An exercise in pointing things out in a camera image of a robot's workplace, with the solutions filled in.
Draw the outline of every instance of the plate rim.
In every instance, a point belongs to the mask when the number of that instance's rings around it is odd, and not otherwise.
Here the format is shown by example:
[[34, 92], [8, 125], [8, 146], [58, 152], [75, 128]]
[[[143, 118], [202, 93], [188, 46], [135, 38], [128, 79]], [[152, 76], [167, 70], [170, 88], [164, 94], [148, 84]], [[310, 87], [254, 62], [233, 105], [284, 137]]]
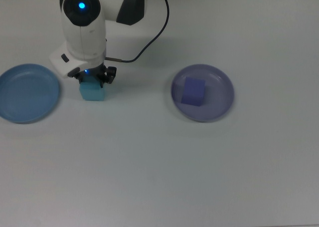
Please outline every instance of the plate rim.
[[[229, 84], [230, 84], [230, 87], [231, 87], [231, 93], [232, 93], [232, 100], [229, 104], [229, 106], [227, 108], [225, 108], [225, 111], [222, 112], [221, 115], [215, 117], [215, 118], [209, 118], [209, 119], [199, 119], [199, 118], [194, 118], [193, 116], [189, 116], [188, 114], [184, 113], [180, 108], [179, 106], [176, 104], [176, 101], [174, 100], [173, 98], [173, 86], [174, 86], [174, 83], [175, 81], [177, 80], [178, 76], [181, 76], [182, 73], [184, 72], [187, 72], [188, 69], [192, 69], [192, 68], [198, 68], [198, 67], [208, 67], [208, 68], [212, 68], [214, 70], [218, 70], [220, 71], [226, 78], [227, 80], [229, 81]], [[235, 100], [235, 89], [234, 89], [234, 85], [231, 81], [231, 79], [228, 77], [228, 75], [223, 72], [222, 70], [220, 70], [219, 68], [215, 67], [215, 66], [212, 66], [212, 65], [209, 65], [209, 64], [192, 64], [192, 65], [189, 65], [185, 68], [183, 68], [182, 70], [180, 70], [173, 78], [172, 82], [171, 82], [171, 86], [170, 86], [170, 96], [172, 98], [172, 101], [175, 105], [175, 107], [180, 111], [180, 113], [182, 113], [184, 116], [186, 116], [187, 118], [191, 119], [191, 120], [194, 120], [194, 121], [197, 121], [197, 122], [213, 122], [213, 121], [216, 121], [216, 120], [219, 120], [221, 119], [222, 117], [224, 117], [228, 112], [229, 110], [231, 109], [231, 107], [233, 106], [234, 104], [234, 100]]]
[[56, 75], [50, 69], [48, 69], [47, 67], [42, 66], [40, 64], [35, 64], [35, 63], [20, 64], [20, 65], [17, 65], [17, 66], [14, 66], [14, 67], [8, 69], [3, 74], [1, 74], [0, 75], [0, 91], [1, 91], [1, 88], [3, 88], [3, 86], [5, 86], [5, 83], [3, 84], [3, 81], [6, 80], [6, 76], [7, 75], [10, 75], [14, 71], [18, 71], [18, 75], [19, 75], [19, 74], [23, 73], [22, 69], [21, 70], [19, 70], [19, 69], [23, 68], [23, 67], [26, 67], [26, 66], [28, 66], [29, 68], [30, 67], [31, 68], [36, 67], [36, 68], [42, 69], [44, 71], [44, 73], [46, 74], [46, 77], [50, 77], [50, 79], [52, 80], [52, 83], [53, 83], [53, 88], [56, 89], [57, 91], [56, 91], [56, 95], [52, 96], [53, 100], [52, 100], [52, 105], [50, 105], [50, 108], [46, 109], [45, 111], [43, 111], [40, 115], [38, 115], [36, 117], [23, 119], [23, 120], [21, 120], [21, 119], [13, 119], [13, 118], [8, 118], [7, 115], [3, 115], [3, 112], [0, 111], [0, 117], [2, 117], [3, 119], [5, 119], [7, 121], [10, 121], [10, 122], [13, 122], [13, 123], [17, 123], [17, 124], [32, 123], [32, 122], [35, 122], [37, 120], [40, 120], [40, 119], [44, 118], [45, 116], [47, 116], [54, 109], [54, 107], [56, 106], [56, 104], [57, 104], [57, 102], [59, 100], [59, 96], [60, 96], [60, 83], [59, 83], [59, 80], [56, 77]]

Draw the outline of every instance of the cube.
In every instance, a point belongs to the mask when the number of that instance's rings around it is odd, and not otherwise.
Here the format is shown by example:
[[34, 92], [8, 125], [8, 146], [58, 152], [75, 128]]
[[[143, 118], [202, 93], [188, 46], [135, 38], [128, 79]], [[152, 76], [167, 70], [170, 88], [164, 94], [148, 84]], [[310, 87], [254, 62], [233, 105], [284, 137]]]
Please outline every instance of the cube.
[[201, 106], [204, 101], [205, 80], [187, 77], [181, 102], [192, 106]]
[[103, 101], [104, 87], [94, 77], [86, 77], [80, 84], [82, 98], [87, 101]]

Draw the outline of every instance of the black cable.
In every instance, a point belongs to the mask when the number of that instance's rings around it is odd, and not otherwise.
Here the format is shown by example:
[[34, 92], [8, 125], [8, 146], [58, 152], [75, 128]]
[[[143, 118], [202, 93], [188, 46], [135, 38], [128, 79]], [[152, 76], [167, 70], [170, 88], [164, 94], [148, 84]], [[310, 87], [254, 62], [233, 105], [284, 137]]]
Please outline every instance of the black cable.
[[165, 30], [167, 23], [168, 23], [168, 19], [169, 19], [169, 5], [168, 5], [168, 1], [165, 0], [166, 3], [166, 9], [167, 9], [167, 16], [166, 16], [166, 21], [164, 26], [162, 27], [162, 29], [159, 31], [159, 33], [141, 50], [141, 52], [132, 60], [121, 60], [121, 59], [116, 59], [116, 58], [110, 58], [110, 57], [105, 57], [105, 60], [108, 61], [117, 61], [117, 62], [124, 62], [124, 63], [130, 63], [130, 62], [134, 62], [136, 61], [141, 55], [142, 53], [162, 34], [162, 32]]

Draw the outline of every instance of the purple plate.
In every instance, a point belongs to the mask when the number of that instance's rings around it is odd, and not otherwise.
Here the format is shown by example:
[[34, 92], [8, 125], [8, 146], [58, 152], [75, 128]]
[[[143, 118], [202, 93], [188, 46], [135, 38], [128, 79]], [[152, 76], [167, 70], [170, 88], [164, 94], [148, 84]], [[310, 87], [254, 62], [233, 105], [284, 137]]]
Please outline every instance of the purple plate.
[[[205, 95], [201, 106], [181, 102], [186, 77], [205, 80]], [[234, 87], [228, 76], [216, 67], [196, 64], [181, 70], [171, 85], [171, 96], [176, 107], [188, 118], [199, 122], [219, 119], [234, 101]]]

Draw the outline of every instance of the purple cube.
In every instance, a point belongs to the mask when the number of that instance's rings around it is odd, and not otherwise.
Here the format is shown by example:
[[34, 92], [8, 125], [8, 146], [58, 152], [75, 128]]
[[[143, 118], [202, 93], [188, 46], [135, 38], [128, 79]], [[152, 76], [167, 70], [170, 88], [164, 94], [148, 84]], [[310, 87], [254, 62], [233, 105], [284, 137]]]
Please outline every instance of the purple cube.
[[192, 106], [201, 106], [204, 101], [205, 80], [187, 77], [181, 102]]

